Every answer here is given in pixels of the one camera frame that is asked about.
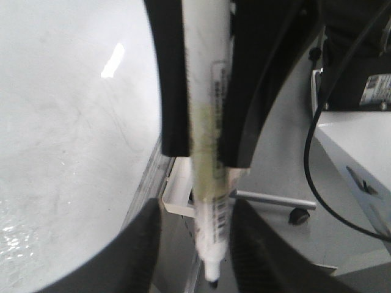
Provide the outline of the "black robot arm with label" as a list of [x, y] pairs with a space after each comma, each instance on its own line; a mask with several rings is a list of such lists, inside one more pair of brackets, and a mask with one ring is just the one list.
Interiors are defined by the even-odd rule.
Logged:
[[323, 72], [304, 146], [325, 105], [347, 110], [369, 71], [387, 70], [389, 1], [146, 1], [158, 64], [162, 147], [189, 157], [195, 245], [216, 287], [230, 253], [241, 292], [349, 292], [290, 247], [245, 199], [228, 205], [269, 112], [320, 30]]

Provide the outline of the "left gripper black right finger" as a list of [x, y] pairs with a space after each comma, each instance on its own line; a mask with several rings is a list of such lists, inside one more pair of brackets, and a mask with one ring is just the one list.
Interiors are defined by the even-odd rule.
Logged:
[[246, 200], [236, 200], [229, 250], [240, 292], [357, 292], [284, 241]]

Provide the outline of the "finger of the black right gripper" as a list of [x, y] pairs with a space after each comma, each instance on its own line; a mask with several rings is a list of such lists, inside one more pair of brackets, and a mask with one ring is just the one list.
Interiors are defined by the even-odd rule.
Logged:
[[189, 156], [188, 88], [181, 1], [145, 1], [161, 95], [161, 152]]
[[249, 168], [282, 86], [320, 30], [318, 1], [236, 1], [221, 161]]

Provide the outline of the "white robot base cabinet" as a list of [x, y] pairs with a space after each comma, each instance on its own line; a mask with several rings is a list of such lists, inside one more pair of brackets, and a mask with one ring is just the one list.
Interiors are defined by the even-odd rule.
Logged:
[[390, 237], [390, 112], [326, 110], [315, 137], [375, 231]]

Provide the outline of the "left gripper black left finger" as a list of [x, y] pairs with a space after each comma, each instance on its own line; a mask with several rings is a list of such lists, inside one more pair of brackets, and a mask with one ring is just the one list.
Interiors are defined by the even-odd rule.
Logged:
[[149, 199], [102, 251], [39, 292], [148, 292], [158, 260], [161, 209]]

